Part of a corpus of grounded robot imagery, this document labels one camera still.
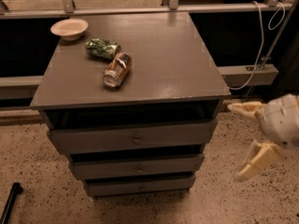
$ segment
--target green can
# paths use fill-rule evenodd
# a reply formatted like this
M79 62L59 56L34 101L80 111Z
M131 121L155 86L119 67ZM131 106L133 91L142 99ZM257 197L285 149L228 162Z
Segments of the green can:
M91 38L85 44L87 53L93 58L112 61L117 53L121 52L121 46L114 41L100 38Z

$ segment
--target can lid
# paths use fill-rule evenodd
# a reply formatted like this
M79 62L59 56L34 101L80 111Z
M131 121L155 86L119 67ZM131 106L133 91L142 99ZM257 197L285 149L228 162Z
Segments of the can lid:
M121 84L120 77L113 71L105 71L103 75L103 80L105 85L112 88L118 87Z

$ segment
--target drawer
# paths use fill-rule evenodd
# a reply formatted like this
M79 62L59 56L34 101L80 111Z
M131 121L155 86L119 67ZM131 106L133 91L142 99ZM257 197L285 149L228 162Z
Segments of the drawer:
M195 172L204 160L204 154L158 159L73 162L69 164L76 179L98 179L134 175Z
M140 125L126 128L52 130L50 141L61 154L91 153L149 147L205 144L217 120L207 122Z
M190 189L193 186L194 181L195 176L187 173L186 175L146 177L117 182L93 181L85 183L84 188L89 196L98 197L152 191Z

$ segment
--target black object on floor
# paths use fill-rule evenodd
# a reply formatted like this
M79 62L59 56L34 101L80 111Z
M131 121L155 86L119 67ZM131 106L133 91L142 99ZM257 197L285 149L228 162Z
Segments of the black object on floor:
M1 216L0 224L7 224L10 213L13 207L13 204L15 203L17 194L21 194L23 192L23 189L21 187L20 183L13 183L11 191L9 193L8 199L7 199L7 204L4 208L3 214Z

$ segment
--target speckled floor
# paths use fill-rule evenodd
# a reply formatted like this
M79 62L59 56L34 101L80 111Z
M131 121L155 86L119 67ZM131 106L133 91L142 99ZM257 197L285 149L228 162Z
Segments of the speckled floor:
M232 174L249 143L265 137L257 123L220 112L206 159L189 192L99 198L86 195L46 136L34 111L0 112L0 211L13 182L21 182L9 223L299 223L298 151L248 182Z

